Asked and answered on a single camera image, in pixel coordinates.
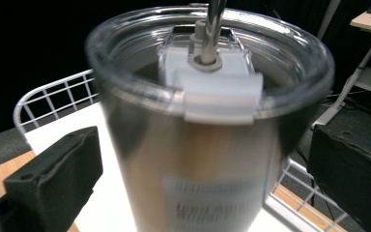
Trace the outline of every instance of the black background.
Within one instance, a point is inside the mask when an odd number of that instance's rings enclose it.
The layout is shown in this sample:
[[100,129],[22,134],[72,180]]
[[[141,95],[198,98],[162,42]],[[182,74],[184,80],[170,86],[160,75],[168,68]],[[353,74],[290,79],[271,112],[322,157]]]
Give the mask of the black background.
[[[90,69],[84,43],[92,29],[121,13],[208,1],[0,1],[0,132],[14,127],[16,102],[30,90]],[[329,0],[228,0],[227,7],[275,16],[316,35]],[[332,51],[335,92],[371,44],[371,34],[349,25],[371,1],[342,0],[323,42]]]

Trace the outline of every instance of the wire rack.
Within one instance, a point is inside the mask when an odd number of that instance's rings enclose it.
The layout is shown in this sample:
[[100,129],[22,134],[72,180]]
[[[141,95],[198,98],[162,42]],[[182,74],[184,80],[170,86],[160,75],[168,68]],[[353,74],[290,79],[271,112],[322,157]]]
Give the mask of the wire rack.
[[[88,70],[30,91],[15,106],[15,126],[25,134],[98,102],[93,80],[93,72]],[[348,215],[315,185],[306,168],[292,159],[283,169],[271,197],[312,224],[316,231],[347,231],[341,222]]]

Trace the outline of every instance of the metal rod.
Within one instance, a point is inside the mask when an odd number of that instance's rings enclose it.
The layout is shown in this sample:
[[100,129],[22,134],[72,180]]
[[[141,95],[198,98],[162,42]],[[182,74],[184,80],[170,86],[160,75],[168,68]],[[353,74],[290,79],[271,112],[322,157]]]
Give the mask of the metal rod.
[[206,20],[206,33],[201,50],[201,64],[210,65],[215,62],[216,46],[221,31],[222,15],[227,0],[211,0]]

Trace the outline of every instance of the clear plastic lid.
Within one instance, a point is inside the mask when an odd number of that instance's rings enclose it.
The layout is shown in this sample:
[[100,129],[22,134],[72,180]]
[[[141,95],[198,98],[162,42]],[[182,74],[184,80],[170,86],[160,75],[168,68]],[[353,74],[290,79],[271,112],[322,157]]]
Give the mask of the clear plastic lid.
[[[172,105],[184,91],[162,84],[158,50],[173,28],[194,26],[207,7],[158,7],[120,14],[95,28],[86,42],[96,81],[112,95],[166,113],[183,114]],[[333,83],[334,63],[314,36],[281,20],[226,9],[222,27],[249,50],[264,89],[254,118],[275,117],[320,100]]]

